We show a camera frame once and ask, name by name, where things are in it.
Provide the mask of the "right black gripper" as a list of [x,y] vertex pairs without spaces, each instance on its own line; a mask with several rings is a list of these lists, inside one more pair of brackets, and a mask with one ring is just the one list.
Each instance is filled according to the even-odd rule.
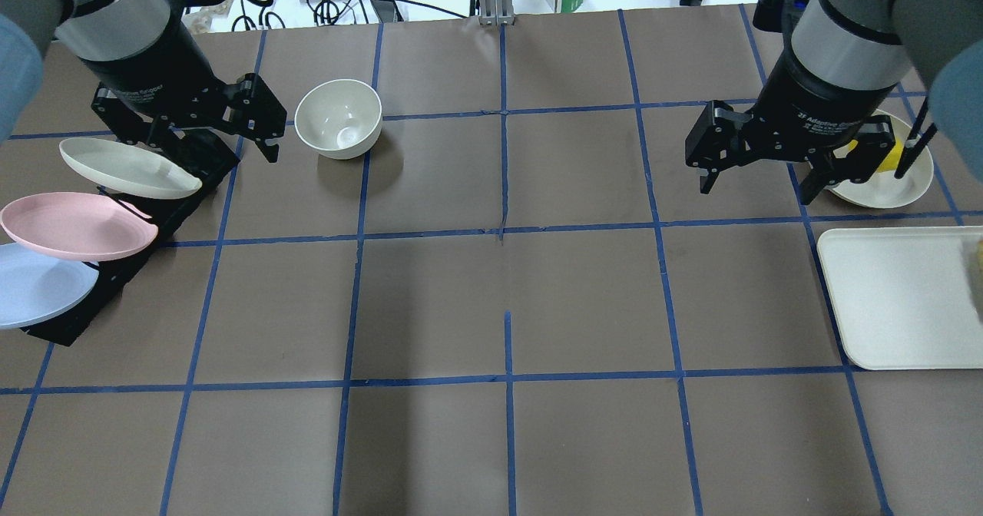
[[[731,167],[806,159],[810,170],[798,190],[802,204],[809,205],[826,187],[865,183],[887,159],[895,147],[894,127],[889,116],[871,114],[891,90],[828,83],[784,51],[750,109],[735,111],[723,101],[705,104],[686,136],[685,164],[700,171],[700,194],[709,194]],[[856,146],[836,155],[854,134]]]

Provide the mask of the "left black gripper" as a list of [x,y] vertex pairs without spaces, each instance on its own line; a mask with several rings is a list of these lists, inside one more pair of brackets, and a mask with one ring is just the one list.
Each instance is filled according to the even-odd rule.
[[218,78],[182,23],[167,23],[150,44],[116,60],[81,58],[98,78],[91,109],[127,145],[144,144],[177,164],[235,164],[219,134],[241,136],[264,159],[280,159],[287,111],[250,69]]

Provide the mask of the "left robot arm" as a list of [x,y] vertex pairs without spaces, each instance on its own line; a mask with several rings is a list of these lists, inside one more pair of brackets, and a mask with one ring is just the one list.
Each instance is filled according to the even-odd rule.
[[162,148],[175,130],[219,130],[280,155],[286,110],[257,73],[212,71],[169,0],[2,0],[2,138],[39,92],[60,41],[108,90],[94,111],[121,141]]

